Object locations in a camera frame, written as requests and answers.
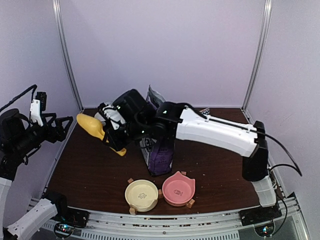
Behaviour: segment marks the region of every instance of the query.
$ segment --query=yellow object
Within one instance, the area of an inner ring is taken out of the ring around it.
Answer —
[[[102,123],[98,119],[92,116],[85,115],[83,113],[79,113],[76,116],[76,121],[91,136],[94,136],[100,139],[101,141],[104,139],[105,131],[103,130]],[[127,152],[125,148],[122,148],[120,151],[116,151],[112,147],[110,148],[120,156],[124,156]]]
[[[151,181],[136,180],[129,184],[124,196],[131,208],[138,212],[147,212],[157,205],[159,192]]]

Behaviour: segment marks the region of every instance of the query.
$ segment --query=black cable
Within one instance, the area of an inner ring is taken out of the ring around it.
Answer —
[[[272,166],[270,169],[269,169],[269,172],[271,172],[273,169],[277,168],[277,167],[289,167],[289,168],[292,168],[294,170],[297,170],[294,166],[290,165],[290,164],[286,164],[286,163],[281,163],[281,164],[277,164],[277,165],[274,165]]]
[[[263,135],[271,140],[273,140],[274,142],[276,142],[284,151],[285,153],[288,155],[288,157],[290,158],[290,160],[293,162],[294,166],[291,166],[291,168],[293,168],[294,170],[296,170],[296,172],[302,177],[302,172],[298,166],[298,164],[296,163],[294,157],[291,155],[291,153],[286,149],[286,147],[279,141],[277,140],[275,137],[269,135],[269,134],[266,134],[264,132],[260,132],[260,131],[256,131],[256,130],[253,130],[253,129],[248,129],[244,126],[240,126],[240,125],[236,125],[236,124],[233,124],[233,123],[230,123],[230,122],[225,122],[225,121],[221,121],[221,120],[217,120],[217,119],[214,119],[214,118],[207,118],[206,116],[204,116],[201,112],[199,112],[198,110],[196,110],[193,106],[191,106],[189,103],[178,103],[178,104],[183,104],[185,106],[188,106],[195,114],[197,114],[198,116],[206,119],[206,120],[209,120],[209,121],[212,121],[212,122],[216,122],[216,123],[219,123],[219,124],[224,124],[224,125],[228,125],[228,126],[232,126],[232,127],[235,127],[235,128],[239,128],[239,129],[242,129],[242,130],[246,130],[246,131],[250,131],[250,132],[253,132],[253,133],[256,133],[256,134],[260,134],[260,135]]]
[[[111,107],[111,106],[105,106],[105,107],[103,107],[102,108],[102,110],[104,111],[104,110],[108,110],[108,109],[111,109],[111,110],[117,110],[114,106],[113,107]]]
[[[3,107],[0,108],[0,113],[6,109],[7,107],[9,107],[10,105],[12,105],[15,101],[17,101],[19,98],[21,98],[22,96],[24,96],[25,94],[27,94],[28,92],[30,92],[32,90],[32,94],[31,94],[31,101],[34,98],[34,93],[37,89],[37,85],[34,84],[30,87],[28,87],[26,90],[24,90],[22,93],[20,93],[19,95],[15,96],[10,102],[8,102],[6,105],[4,105]]]
[[[109,120],[110,120],[111,122],[114,122],[114,123],[118,124],[120,127],[123,126],[123,124],[121,123],[121,121],[113,120],[111,117],[109,118]]]
[[[274,235],[276,235],[280,229],[283,227],[283,225],[285,224],[286,222],[286,219],[287,219],[287,216],[288,216],[288,207],[287,207],[287,204],[285,203],[285,201],[278,195],[277,191],[275,192],[275,194],[277,195],[277,197],[282,201],[284,207],[285,207],[285,216],[284,216],[284,219],[281,223],[281,225],[279,226],[279,228],[271,235],[271,237],[273,237]]]
[[[285,151],[285,153],[289,156],[290,160],[293,162],[295,168],[294,168],[294,167],[292,167],[292,168],[293,168],[294,170],[296,170],[297,173],[302,177],[302,172],[301,172],[298,164],[296,163],[294,157],[291,155],[291,153],[286,149],[286,147],[285,147],[279,140],[277,140],[275,137],[270,136],[269,134],[266,134],[266,133],[264,133],[264,132],[259,132],[259,131],[251,130],[251,129],[250,129],[250,132],[264,135],[264,136],[266,136],[267,138],[269,138],[269,139],[273,140],[274,142],[276,142],[276,143]]]

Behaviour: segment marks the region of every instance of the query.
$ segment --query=cat ear bowl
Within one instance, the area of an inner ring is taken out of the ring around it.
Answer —
[[[175,207],[182,207],[189,203],[196,191],[196,180],[177,171],[168,177],[162,185],[165,201]]]
[[[159,192],[151,181],[136,180],[128,185],[124,196],[131,208],[138,212],[147,212],[157,205]]]

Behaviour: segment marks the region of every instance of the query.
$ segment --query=white panel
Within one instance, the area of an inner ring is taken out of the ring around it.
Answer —
[[[51,0],[6,0],[0,7],[0,106],[33,84],[47,92],[47,113],[74,116],[77,105],[71,92]],[[12,108],[28,116],[31,94]],[[39,197],[45,187],[60,148],[44,142],[29,165],[18,168],[8,193],[4,225],[26,212],[30,198]]]
[[[165,99],[239,107],[257,50],[264,0],[61,1],[85,107],[152,84]]]
[[[295,191],[311,239],[320,239],[320,2],[274,1],[266,48],[249,104],[254,120],[292,153],[303,177],[279,169],[287,194]],[[270,140],[274,162],[290,163]]]
[[[40,199],[38,204],[15,223],[9,225],[7,230],[18,240],[29,240],[42,225],[58,214],[55,204],[48,199]]]

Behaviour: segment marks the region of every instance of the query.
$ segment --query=brown tabletop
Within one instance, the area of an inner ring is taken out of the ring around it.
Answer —
[[[85,113],[94,115],[95,109]],[[246,123],[240,109],[212,108],[211,115]],[[88,210],[129,213],[125,200],[127,180],[146,179],[159,189],[176,171],[195,179],[194,206],[173,207],[164,199],[149,215],[210,213],[259,205],[250,182],[242,179],[242,157],[215,146],[176,140],[172,173],[150,176],[141,150],[134,143],[121,157],[97,138],[76,126],[53,173],[48,189],[67,196],[68,205]]]

